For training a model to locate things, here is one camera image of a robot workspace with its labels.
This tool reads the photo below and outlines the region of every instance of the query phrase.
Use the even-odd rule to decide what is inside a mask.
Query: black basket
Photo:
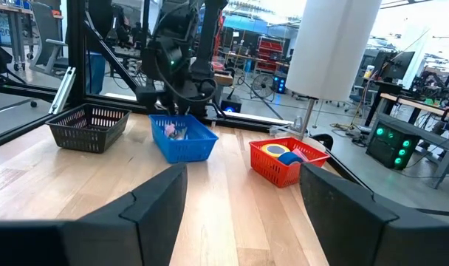
[[[131,111],[84,104],[46,122],[57,146],[103,153],[123,133]]]

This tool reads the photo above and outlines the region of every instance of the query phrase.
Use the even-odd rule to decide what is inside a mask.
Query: pink toy
[[[169,124],[165,127],[165,136],[170,137],[175,132],[175,125]]]
[[[305,154],[303,152],[301,152],[299,149],[294,149],[292,151],[294,154],[296,154],[297,156],[299,156],[304,162],[308,162],[308,158],[305,156]]]

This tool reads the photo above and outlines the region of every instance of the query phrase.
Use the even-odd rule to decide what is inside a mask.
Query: plastic basket
[[[169,163],[196,162],[208,159],[218,137],[194,116],[149,115],[152,137]],[[177,131],[187,128],[184,140],[165,136],[165,127],[173,123]]]
[[[302,143],[293,137],[283,137],[273,140],[249,142],[251,146],[251,167],[279,188],[298,183],[300,164],[284,165],[274,157],[269,156],[261,147],[266,144],[281,144],[293,151],[299,149],[309,159],[308,163],[321,167],[329,158],[328,154]]]
[[[46,122],[57,146],[103,153],[123,133],[131,111],[84,104]]]

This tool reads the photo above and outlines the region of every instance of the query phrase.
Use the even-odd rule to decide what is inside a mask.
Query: blue basket
[[[149,115],[152,137],[169,163],[197,162],[208,159],[218,137],[194,116]],[[177,131],[187,128],[184,140],[165,136],[165,127],[175,124]]]

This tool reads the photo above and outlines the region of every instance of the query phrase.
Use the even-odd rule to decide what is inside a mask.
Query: white lamp shade
[[[382,0],[308,0],[287,76],[293,92],[347,100]]]

